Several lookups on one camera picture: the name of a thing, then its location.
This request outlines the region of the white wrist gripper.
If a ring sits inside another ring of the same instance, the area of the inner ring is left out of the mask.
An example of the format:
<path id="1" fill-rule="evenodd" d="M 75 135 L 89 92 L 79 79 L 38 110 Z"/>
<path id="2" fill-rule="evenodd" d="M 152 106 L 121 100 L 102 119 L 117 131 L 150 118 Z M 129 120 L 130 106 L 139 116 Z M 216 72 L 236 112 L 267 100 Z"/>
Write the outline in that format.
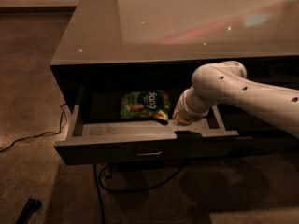
<path id="1" fill-rule="evenodd" d="M 189 126 L 203 119 L 210 108 L 209 101 L 196 95 L 194 89 L 187 89 L 179 96 L 173 123 L 177 126 Z"/>

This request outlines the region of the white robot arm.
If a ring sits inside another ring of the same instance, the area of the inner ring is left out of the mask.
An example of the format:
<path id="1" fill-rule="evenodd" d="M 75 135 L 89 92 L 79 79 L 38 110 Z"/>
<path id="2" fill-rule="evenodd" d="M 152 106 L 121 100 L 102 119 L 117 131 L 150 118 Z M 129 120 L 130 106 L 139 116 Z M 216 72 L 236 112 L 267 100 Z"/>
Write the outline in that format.
<path id="1" fill-rule="evenodd" d="M 250 81 L 244 65 L 236 61 L 198 67 L 192 86 L 178 99 L 173 122 L 191 125 L 218 104 L 233 105 L 299 138 L 299 90 Z"/>

